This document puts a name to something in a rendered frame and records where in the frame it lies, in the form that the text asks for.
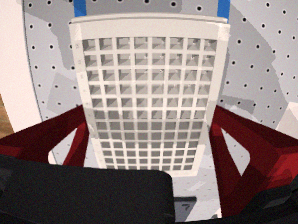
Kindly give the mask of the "grey flat base plate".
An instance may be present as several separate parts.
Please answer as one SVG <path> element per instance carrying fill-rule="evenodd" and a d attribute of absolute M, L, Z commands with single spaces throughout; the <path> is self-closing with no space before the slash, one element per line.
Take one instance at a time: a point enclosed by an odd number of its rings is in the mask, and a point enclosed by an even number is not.
<path fill-rule="evenodd" d="M 218 0 L 85 0 L 86 15 L 172 12 L 217 16 Z M 82 104 L 69 24 L 73 0 L 21 0 L 28 69 L 41 122 Z M 276 129 L 298 103 L 298 0 L 230 0 L 230 32 L 217 105 Z M 222 128 L 221 128 L 222 129 Z M 249 152 L 222 129 L 242 176 Z M 196 197 L 186 221 L 218 218 L 209 136 L 196 176 L 172 177 L 174 197 Z M 185 221 L 185 222 L 186 222 Z"/>

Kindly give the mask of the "white well plate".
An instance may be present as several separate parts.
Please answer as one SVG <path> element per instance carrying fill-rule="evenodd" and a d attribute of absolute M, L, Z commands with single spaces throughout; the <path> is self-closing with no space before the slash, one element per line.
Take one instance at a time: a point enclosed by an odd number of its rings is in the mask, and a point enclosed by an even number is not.
<path fill-rule="evenodd" d="M 223 75 L 227 19 L 125 12 L 71 20 L 76 75 L 99 168 L 196 176 Z"/>

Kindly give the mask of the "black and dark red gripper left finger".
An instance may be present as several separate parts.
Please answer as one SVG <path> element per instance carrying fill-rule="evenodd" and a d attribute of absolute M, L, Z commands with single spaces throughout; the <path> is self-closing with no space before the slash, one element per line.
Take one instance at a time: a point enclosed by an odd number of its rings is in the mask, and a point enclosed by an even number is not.
<path fill-rule="evenodd" d="M 76 128 L 70 150 L 62 165 L 84 167 L 90 133 L 83 104 L 1 138 L 0 154 L 49 163 L 49 152 Z"/>

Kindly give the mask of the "blue tape outline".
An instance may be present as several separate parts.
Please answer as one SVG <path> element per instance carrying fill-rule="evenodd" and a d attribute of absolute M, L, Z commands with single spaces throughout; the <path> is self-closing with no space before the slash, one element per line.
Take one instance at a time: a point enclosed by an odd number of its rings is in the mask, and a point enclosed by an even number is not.
<path fill-rule="evenodd" d="M 74 14 L 75 17 L 87 16 L 86 15 L 86 1 L 85 0 L 73 0 L 74 2 Z M 227 18 L 229 20 L 230 0 L 218 0 L 218 17 Z"/>

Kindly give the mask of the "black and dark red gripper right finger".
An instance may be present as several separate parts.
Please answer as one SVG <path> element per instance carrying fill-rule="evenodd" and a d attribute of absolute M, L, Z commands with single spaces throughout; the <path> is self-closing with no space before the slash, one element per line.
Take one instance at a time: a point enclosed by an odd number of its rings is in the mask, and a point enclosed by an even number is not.
<path fill-rule="evenodd" d="M 221 128 L 250 154 L 250 162 L 242 176 Z M 221 217 L 238 215 L 258 192 L 289 185 L 298 174 L 298 139 L 219 105 L 215 107 L 209 140 Z"/>

